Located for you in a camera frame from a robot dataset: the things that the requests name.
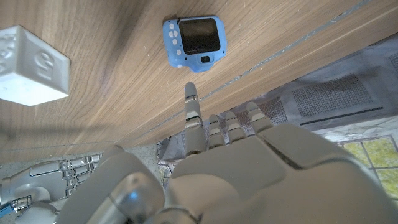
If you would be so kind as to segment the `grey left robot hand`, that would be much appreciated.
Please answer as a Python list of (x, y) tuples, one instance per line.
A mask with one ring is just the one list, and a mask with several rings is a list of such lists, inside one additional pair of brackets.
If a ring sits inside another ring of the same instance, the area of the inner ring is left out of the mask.
[(254, 134), (235, 114), (224, 136), (208, 129), (185, 85), (186, 156), (163, 188), (117, 147), (67, 200), (57, 223), (396, 223), (397, 205), (352, 154), (291, 124), (275, 126), (248, 103)]

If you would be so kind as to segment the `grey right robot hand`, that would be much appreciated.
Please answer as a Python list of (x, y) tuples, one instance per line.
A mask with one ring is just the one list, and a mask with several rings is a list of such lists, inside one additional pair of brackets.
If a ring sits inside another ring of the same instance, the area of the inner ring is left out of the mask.
[(1, 216), (75, 193), (99, 166), (101, 154), (41, 162), (1, 180)]

